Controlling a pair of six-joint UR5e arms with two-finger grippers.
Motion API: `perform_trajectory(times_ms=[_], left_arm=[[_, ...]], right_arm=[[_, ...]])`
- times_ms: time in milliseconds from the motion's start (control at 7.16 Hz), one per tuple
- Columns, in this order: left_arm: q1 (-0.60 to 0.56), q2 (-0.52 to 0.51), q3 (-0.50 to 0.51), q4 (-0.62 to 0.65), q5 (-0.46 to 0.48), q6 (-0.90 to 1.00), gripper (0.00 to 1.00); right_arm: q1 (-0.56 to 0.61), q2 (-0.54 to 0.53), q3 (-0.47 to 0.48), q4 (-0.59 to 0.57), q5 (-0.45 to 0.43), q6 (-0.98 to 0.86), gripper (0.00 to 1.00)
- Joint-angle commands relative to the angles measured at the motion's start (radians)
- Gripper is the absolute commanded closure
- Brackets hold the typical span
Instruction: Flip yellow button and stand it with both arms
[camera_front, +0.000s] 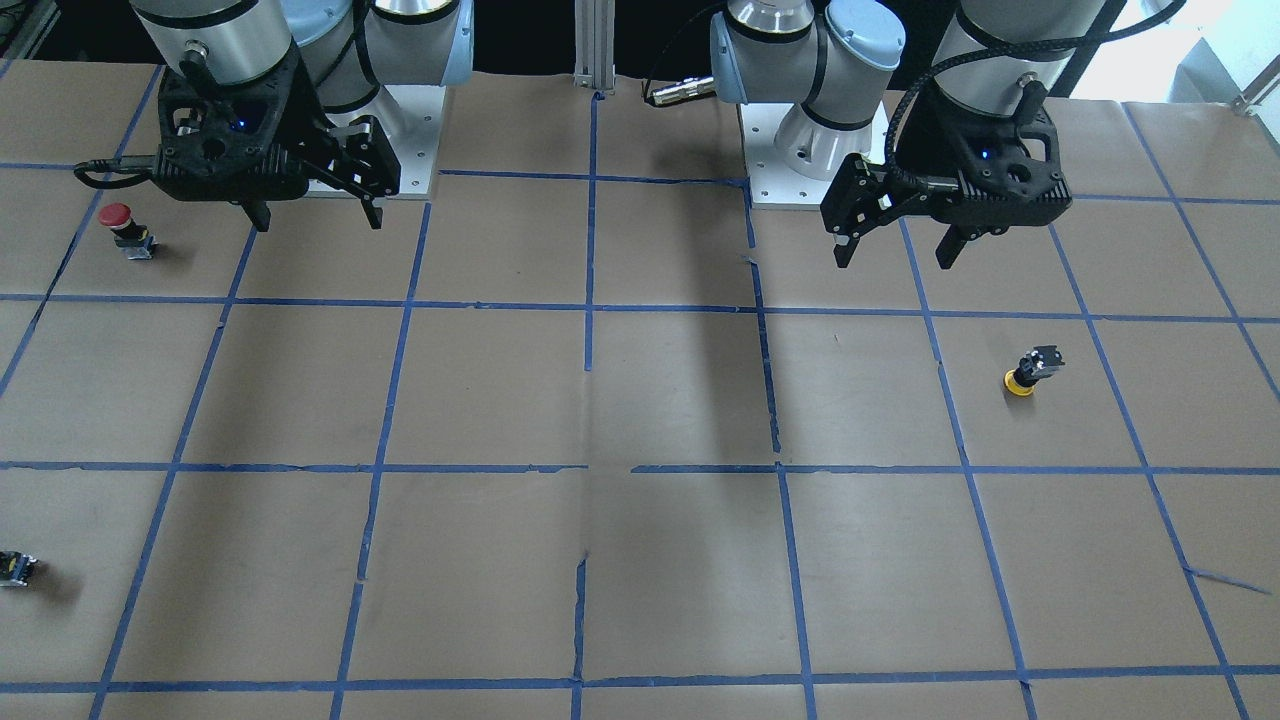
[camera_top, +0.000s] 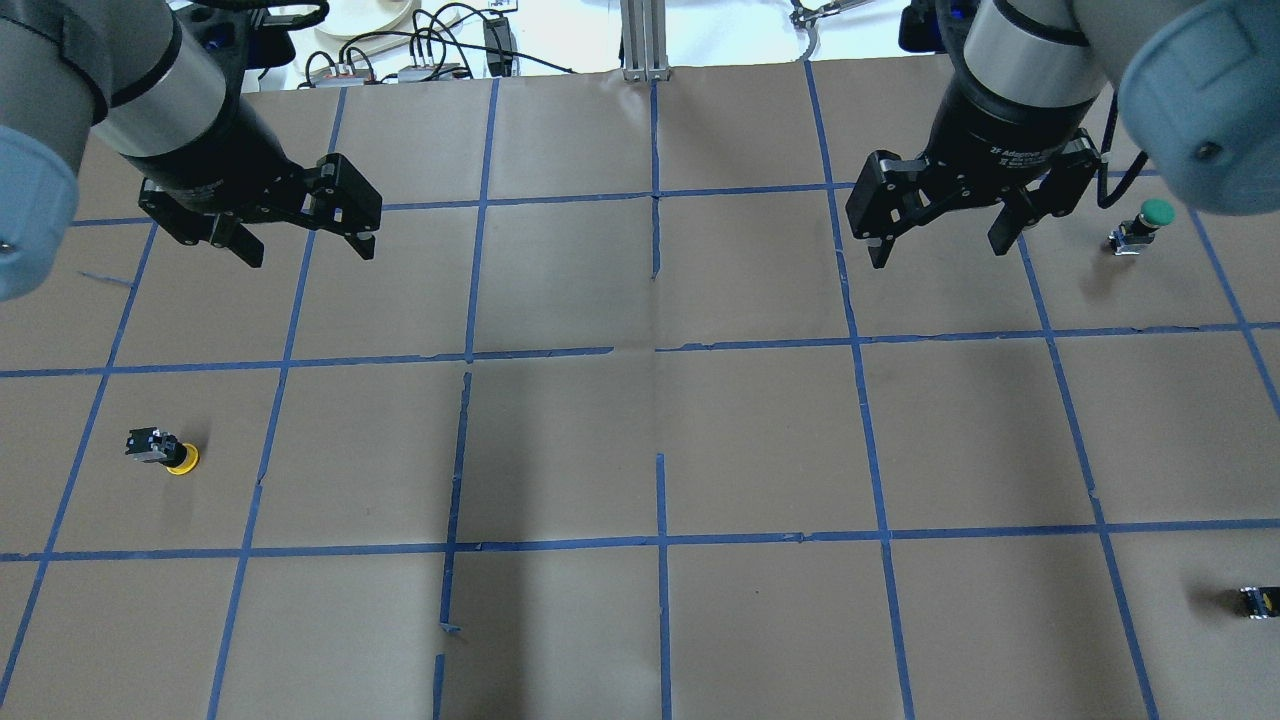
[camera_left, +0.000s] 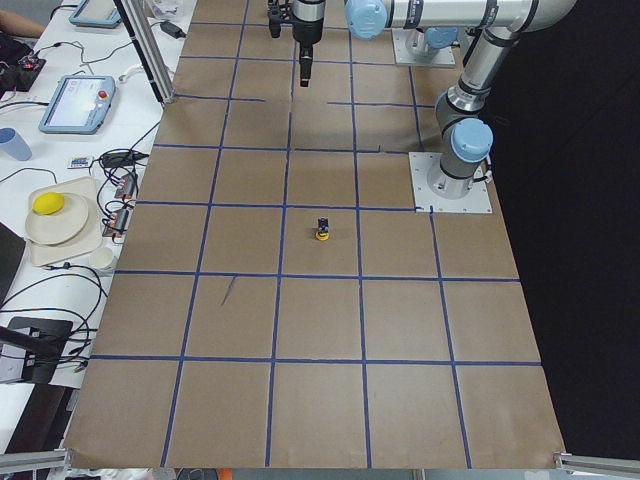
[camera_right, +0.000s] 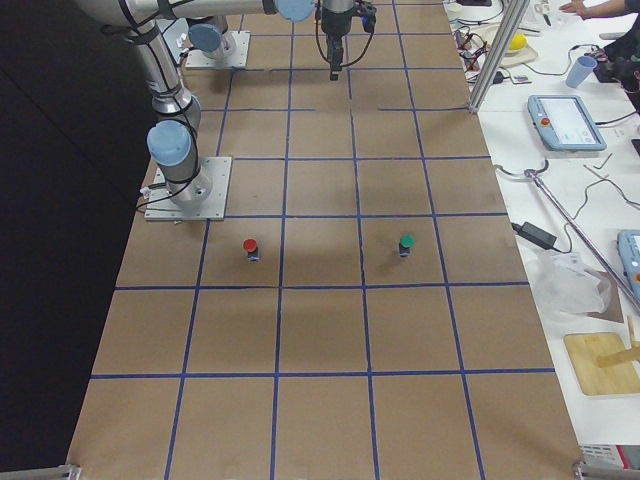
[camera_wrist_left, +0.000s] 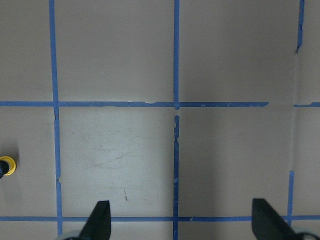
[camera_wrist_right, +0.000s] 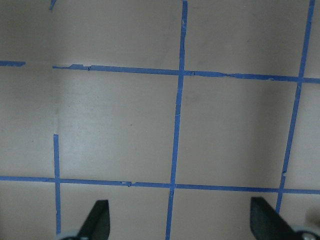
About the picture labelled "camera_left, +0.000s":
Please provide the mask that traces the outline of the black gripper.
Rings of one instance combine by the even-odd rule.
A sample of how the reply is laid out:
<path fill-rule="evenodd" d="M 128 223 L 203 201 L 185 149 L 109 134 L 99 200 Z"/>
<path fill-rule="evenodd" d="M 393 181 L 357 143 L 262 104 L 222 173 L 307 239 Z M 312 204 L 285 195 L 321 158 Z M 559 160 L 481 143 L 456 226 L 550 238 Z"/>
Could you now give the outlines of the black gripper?
<path fill-rule="evenodd" d="M 313 46 L 322 38 L 324 25 L 324 0 L 293 0 L 291 21 L 294 39 L 300 44 L 299 84 L 309 86 L 313 66 Z"/>

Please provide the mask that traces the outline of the person forearm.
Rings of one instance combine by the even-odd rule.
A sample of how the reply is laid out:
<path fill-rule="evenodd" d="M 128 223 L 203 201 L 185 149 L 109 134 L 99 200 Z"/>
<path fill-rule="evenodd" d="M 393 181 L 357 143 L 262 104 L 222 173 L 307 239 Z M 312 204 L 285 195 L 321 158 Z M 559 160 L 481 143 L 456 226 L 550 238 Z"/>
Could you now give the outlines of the person forearm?
<path fill-rule="evenodd" d="M 2 10 L 0 12 L 1 31 L 10 36 L 39 38 L 46 27 L 17 13 Z"/>

